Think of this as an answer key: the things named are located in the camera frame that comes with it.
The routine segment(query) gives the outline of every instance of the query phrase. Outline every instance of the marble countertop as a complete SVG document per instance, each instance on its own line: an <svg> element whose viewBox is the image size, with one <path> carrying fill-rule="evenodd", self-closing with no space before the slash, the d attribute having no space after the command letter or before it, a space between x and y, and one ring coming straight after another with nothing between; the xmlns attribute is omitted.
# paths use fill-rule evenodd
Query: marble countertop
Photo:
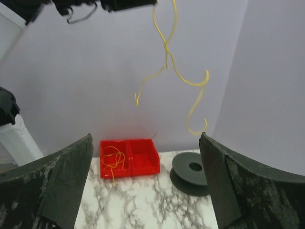
<svg viewBox="0 0 305 229"><path fill-rule="evenodd" d="M210 196L191 197L172 185L178 153L160 153L160 174L116 184L100 178L99 158L93 158L74 229L217 229Z"/></svg>

